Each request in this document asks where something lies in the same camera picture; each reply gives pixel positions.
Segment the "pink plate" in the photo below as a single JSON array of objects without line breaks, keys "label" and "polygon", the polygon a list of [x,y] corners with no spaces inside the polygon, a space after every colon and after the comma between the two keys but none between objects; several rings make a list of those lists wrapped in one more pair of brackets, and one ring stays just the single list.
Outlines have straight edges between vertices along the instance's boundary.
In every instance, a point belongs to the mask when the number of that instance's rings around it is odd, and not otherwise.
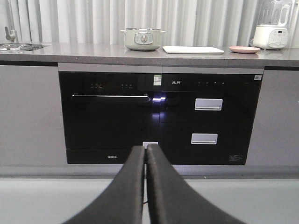
[{"label": "pink plate", "polygon": [[229,49],[236,53],[254,54],[260,51],[260,48],[245,47],[245,46],[231,46]]}]

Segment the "faucet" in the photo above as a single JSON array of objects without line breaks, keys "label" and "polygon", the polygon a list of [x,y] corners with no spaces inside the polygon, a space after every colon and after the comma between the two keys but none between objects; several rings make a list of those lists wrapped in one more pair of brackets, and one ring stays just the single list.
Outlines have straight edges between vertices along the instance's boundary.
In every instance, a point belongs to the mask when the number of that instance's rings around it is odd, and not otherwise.
[{"label": "faucet", "polygon": [[8,27],[4,27],[6,33],[6,39],[12,43],[18,42],[17,31],[14,29],[8,30]]},{"label": "faucet", "polygon": [[18,42],[17,31],[14,28],[13,9],[11,7],[11,0],[8,0],[8,13],[9,13],[9,27],[4,27],[6,33],[6,39],[11,42]]}]

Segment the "gray countertop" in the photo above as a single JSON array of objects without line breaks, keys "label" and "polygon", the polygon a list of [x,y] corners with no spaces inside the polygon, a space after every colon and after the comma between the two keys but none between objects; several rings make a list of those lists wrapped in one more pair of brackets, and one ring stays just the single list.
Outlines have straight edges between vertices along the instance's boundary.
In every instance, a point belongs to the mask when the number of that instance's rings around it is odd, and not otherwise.
[{"label": "gray countertop", "polygon": [[162,48],[140,52],[124,45],[86,43],[48,43],[34,51],[0,51],[0,61],[36,61],[120,65],[263,68],[264,66],[299,67],[299,49],[261,50],[239,54],[218,47],[223,54],[167,54]]}]

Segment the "blender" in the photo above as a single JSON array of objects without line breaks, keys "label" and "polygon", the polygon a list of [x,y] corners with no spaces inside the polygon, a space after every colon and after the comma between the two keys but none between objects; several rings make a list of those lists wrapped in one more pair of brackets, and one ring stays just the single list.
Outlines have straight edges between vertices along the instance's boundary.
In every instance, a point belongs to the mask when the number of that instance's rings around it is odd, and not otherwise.
[{"label": "blender", "polygon": [[292,0],[264,0],[261,5],[253,45],[281,49],[288,44]]}]

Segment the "gray cabinet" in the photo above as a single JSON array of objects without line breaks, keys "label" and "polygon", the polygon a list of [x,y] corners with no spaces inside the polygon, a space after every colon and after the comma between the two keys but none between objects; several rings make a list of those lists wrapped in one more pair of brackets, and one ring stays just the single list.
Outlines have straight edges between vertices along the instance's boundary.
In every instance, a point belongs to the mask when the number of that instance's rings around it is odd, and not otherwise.
[{"label": "gray cabinet", "polygon": [[264,72],[246,165],[299,165],[299,71]]},{"label": "gray cabinet", "polygon": [[57,67],[0,66],[0,165],[66,164]]}]

